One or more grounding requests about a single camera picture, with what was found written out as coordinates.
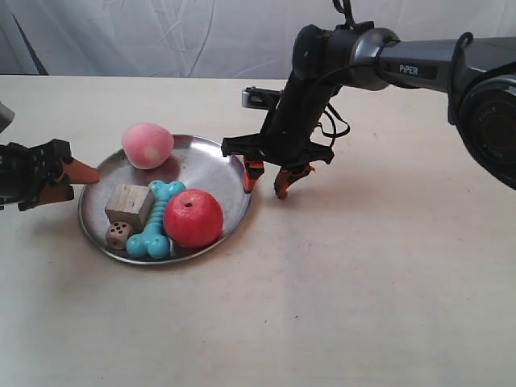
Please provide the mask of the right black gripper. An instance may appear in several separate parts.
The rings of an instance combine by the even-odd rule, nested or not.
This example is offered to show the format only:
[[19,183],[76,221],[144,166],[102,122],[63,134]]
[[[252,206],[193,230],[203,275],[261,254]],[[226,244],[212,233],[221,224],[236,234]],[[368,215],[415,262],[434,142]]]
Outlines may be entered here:
[[251,193],[264,174],[264,162],[281,166],[273,188],[276,197],[285,200],[288,188],[314,171],[311,162],[323,161],[330,164],[334,159],[332,147],[314,143],[310,137],[307,132],[279,136],[256,133],[225,137],[221,151],[223,156],[243,157],[245,193]]

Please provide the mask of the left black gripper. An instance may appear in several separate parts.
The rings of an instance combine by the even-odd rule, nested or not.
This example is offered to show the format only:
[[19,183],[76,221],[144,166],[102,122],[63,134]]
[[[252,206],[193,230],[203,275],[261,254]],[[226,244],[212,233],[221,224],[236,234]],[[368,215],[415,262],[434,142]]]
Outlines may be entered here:
[[67,141],[53,139],[32,148],[13,142],[1,146],[1,207],[15,204],[26,211],[72,201],[72,185],[99,181],[97,169],[72,158]]

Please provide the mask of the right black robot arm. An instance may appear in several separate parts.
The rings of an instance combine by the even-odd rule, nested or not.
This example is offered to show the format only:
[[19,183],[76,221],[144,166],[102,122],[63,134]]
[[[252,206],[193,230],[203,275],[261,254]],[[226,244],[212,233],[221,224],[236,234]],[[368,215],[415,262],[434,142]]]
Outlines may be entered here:
[[319,120],[332,123],[339,115],[330,100],[343,88],[378,91],[429,89],[447,95],[449,123],[456,128],[470,156],[504,185],[515,185],[515,40],[399,40],[389,29],[366,22],[340,25],[332,31],[304,27],[293,46],[292,70],[280,90],[249,87],[247,108],[265,110],[260,131],[226,138],[221,150],[244,160],[243,190],[250,193],[264,165],[279,167],[275,194],[311,172],[317,160],[330,163],[331,146],[310,139]]

